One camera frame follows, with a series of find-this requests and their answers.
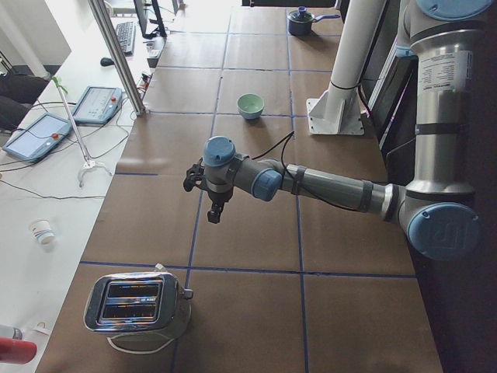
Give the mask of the teach pendant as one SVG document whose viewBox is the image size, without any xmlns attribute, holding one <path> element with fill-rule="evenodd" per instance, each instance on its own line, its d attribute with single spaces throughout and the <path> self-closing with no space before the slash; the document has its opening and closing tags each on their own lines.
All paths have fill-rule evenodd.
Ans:
<svg viewBox="0 0 497 373">
<path fill-rule="evenodd" d="M 123 90 L 88 86 L 72 111 L 75 123 L 99 126 L 109 122 L 121 107 Z"/>
<path fill-rule="evenodd" d="M 9 140 L 2 149 L 18 160 L 35 162 L 56 148 L 71 130 L 68 120 L 44 113 L 27 128 L 18 129 L 17 136 Z"/>
</svg>

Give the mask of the blue bowl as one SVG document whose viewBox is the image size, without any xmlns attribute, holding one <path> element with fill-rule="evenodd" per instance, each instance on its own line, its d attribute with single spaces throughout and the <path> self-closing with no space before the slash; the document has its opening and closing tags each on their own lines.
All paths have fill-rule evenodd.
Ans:
<svg viewBox="0 0 497 373">
<path fill-rule="evenodd" d="M 243 110 L 239 111 L 239 114 L 245 119 L 245 120 L 255 120 L 260 118 L 262 112 L 261 111 L 256 111 L 256 112 L 245 112 Z"/>
</svg>

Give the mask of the white pedestal column with base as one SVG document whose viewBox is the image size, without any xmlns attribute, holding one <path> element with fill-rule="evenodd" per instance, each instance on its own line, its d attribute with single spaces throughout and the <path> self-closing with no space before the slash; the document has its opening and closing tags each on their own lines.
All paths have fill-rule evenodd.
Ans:
<svg viewBox="0 0 497 373">
<path fill-rule="evenodd" d="M 311 134 L 363 135 L 357 89 L 386 1 L 349 2 L 328 89 L 306 101 Z"/>
</svg>

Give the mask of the red bottle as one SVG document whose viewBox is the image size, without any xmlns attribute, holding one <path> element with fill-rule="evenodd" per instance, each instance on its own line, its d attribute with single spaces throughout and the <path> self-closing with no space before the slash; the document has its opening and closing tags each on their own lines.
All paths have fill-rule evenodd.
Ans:
<svg viewBox="0 0 497 373">
<path fill-rule="evenodd" d="M 13 326 L 1 325 L 1 362 L 26 364 L 35 358 L 37 345 L 23 339 L 23 331 Z"/>
</svg>

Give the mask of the near teach pendant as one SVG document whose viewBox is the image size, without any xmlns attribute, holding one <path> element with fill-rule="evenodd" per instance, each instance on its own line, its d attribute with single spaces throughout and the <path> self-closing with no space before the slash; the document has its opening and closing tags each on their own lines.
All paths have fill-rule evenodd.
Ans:
<svg viewBox="0 0 497 373">
<path fill-rule="evenodd" d="M 18 129 L 17 136 L 9 140 L 2 149 L 18 160 L 35 162 L 56 148 L 71 130 L 68 120 L 44 113 L 27 128 Z"/>
</svg>

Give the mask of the black computer mouse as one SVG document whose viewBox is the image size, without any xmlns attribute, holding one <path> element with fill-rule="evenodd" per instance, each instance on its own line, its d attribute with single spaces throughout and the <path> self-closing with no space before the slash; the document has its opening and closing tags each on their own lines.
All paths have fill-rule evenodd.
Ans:
<svg viewBox="0 0 497 373">
<path fill-rule="evenodd" d="M 109 66 L 114 65 L 114 61 L 111 58 L 102 58 L 100 60 L 100 65 L 102 67 L 109 67 Z"/>
</svg>

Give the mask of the black keyboard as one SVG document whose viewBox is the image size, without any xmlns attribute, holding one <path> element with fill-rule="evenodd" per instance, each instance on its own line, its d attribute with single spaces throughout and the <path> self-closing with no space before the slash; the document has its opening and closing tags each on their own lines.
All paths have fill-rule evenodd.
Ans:
<svg viewBox="0 0 497 373">
<path fill-rule="evenodd" d="M 136 33 L 135 23 L 119 23 L 116 25 L 115 31 L 122 52 L 125 55 L 132 55 L 134 52 L 134 41 Z"/>
</svg>

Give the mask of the silver toaster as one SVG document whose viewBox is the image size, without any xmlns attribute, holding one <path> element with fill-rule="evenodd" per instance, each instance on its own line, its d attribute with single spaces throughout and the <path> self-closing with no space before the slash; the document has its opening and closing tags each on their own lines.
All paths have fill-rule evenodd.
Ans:
<svg viewBox="0 0 497 373">
<path fill-rule="evenodd" d="M 180 338 L 191 319 L 193 290 L 158 264 L 153 271 L 100 277 L 85 305 L 85 327 L 115 350 L 155 354 Z"/>
</svg>

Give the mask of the blue saucepan with lid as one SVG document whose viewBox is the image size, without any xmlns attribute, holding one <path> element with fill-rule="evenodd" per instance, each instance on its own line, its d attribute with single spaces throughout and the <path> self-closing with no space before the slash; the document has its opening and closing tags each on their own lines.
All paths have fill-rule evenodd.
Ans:
<svg viewBox="0 0 497 373">
<path fill-rule="evenodd" d="M 315 16 L 308 11 L 305 6 L 299 6 L 297 10 L 291 11 L 287 15 L 288 19 L 288 33 L 293 36 L 305 36 L 312 31 L 312 25 L 318 23 L 323 19 L 338 19 L 339 14 Z"/>
</svg>

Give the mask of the green bowl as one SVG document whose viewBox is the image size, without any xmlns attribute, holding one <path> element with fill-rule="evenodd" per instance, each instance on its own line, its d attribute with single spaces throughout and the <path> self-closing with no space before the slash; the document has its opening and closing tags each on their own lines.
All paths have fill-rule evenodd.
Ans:
<svg viewBox="0 0 497 373">
<path fill-rule="evenodd" d="M 262 97 L 254 93 L 246 93 L 241 95 L 237 101 L 238 112 L 243 110 L 245 112 L 263 112 L 265 108 L 265 102 Z"/>
</svg>

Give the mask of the aluminium frame post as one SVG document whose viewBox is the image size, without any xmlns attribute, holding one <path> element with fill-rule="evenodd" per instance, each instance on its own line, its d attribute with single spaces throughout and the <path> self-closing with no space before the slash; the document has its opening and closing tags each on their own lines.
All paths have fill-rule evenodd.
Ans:
<svg viewBox="0 0 497 373">
<path fill-rule="evenodd" d="M 106 10 L 104 1 L 102 0 L 88 0 L 90 9 L 94 19 L 100 29 L 106 46 L 111 54 L 111 58 L 116 66 L 117 73 L 120 77 L 120 81 L 125 88 L 128 99 L 130 100 L 134 112 L 137 117 L 142 116 L 145 113 L 145 106 L 143 104 L 139 90 L 135 84 L 134 78 L 132 76 L 131 70 L 128 66 L 126 57 L 121 50 L 120 43 L 117 39 L 117 35 L 112 24 L 109 13 Z"/>
</svg>

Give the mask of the paper cup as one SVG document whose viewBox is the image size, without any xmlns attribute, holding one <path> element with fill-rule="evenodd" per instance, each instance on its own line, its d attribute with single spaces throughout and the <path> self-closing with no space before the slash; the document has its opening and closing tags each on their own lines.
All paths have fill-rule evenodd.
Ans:
<svg viewBox="0 0 497 373">
<path fill-rule="evenodd" d="M 55 234 L 48 220 L 38 219 L 33 221 L 29 230 L 41 245 L 47 245 L 54 241 Z"/>
</svg>

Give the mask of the far teach pendant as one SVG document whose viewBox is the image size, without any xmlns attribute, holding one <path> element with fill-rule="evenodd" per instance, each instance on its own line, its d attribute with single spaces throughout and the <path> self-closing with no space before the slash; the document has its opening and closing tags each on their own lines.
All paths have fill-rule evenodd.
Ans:
<svg viewBox="0 0 497 373">
<path fill-rule="evenodd" d="M 75 123 L 99 126 L 109 122 L 121 107 L 123 90 L 88 86 L 72 111 Z"/>
</svg>

